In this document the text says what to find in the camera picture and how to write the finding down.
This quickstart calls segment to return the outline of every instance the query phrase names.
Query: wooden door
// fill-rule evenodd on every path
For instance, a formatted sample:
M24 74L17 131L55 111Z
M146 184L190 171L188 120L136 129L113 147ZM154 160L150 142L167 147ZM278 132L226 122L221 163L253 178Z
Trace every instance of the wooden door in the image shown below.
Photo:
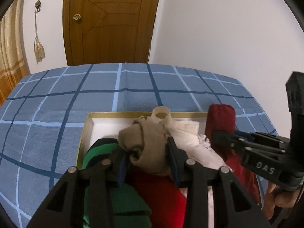
M158 0L63 0L69 66L147 63Z

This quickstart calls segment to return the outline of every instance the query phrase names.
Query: tassel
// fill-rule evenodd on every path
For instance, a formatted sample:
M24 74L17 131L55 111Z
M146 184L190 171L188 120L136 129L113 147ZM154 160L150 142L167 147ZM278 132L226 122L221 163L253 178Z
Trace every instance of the tassel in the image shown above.
M39 42L38 39L35 41L34 52L35 52L35 56L36 56L36 63L41 62L42 59L45 58L45 53L44 53L43 46Z
M35 31L36 31L36 37L34 42L34 53L36 56L36 63L42 62L42 59L45 58L44 48L42 44L40 43L38 39L38 33L37 33L37 13L40 11L39 9L40 5L37 8L37 11L35 11Z

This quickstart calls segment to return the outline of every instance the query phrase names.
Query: wall hook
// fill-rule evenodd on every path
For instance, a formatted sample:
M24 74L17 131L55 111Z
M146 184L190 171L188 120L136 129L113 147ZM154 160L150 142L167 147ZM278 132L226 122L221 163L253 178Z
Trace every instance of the wall hook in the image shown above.
M35 8L37 9L37 10L35 10L35 13L38 13L38 12L41 11L41 10L40 10L40 7L41 7L41 2L38 0L38 1L35 3Z

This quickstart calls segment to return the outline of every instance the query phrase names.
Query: white cloth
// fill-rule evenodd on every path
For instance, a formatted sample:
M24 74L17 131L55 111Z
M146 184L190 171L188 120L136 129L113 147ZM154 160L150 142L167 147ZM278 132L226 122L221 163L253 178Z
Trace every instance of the white cloth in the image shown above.
M166 114L164 119L156 117L157 114ZM222 166L227 166L210 145L205 135L198 135L199 122L196 121L176 121L172 118L167 107L156 107L151 116L147 118L155 123L162 123L173 137L176 147L184 150L190 159L194 159L202 166L218 170ZM181 193L187 198L188 188L181 188ZM208 186L208 210L209 228L214 228L214 204L212 187Z

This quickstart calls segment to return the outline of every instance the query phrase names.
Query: metal screw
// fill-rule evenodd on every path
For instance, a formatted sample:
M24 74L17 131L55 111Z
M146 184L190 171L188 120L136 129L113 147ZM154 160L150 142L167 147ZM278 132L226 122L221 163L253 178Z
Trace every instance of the metal screw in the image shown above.
M188 165L194 165L194 164L195 164L195 160L193 160L193 159L187 159L187 160L186 160L186 163L187 163Z
M229 168L226 166L221 167L221 172L227 174L229 172Z
M109 164L111 164L111 160L110 159L104 159L101 163L103 165L109 165Z
M72 166L70 167L68 170L67 170L69 173L74 173L77 171L77 168L75 166Z

